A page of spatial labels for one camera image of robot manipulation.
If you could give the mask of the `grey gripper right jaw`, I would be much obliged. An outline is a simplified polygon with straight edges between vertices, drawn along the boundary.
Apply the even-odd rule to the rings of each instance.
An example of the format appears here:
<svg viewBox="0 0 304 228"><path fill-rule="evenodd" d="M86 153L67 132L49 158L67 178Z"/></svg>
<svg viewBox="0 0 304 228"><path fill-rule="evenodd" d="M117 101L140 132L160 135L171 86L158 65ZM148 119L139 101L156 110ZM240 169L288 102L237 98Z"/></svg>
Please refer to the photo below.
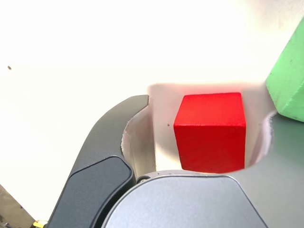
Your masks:
<svg viewBox="0 0 304 228"><path fill-rule="evenodd" d="M301 228L304 125L275 114L264 122L268 154L224 175L167 175L129 190L104 228Z"/></svg>

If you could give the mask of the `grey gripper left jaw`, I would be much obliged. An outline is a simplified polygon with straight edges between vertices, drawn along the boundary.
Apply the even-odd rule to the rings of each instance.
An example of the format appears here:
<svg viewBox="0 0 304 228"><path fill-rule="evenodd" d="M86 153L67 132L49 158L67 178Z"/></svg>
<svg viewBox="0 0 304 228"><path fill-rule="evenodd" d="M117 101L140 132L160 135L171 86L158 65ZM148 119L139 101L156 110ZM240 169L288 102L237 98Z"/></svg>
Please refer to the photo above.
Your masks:
<svg viewBox="0 0 304 228"><path fill-rule="evenodd" d="M148 95L106 112L88 134L47 223L49 228L99 228L137 179L156 170Z"/></svg>

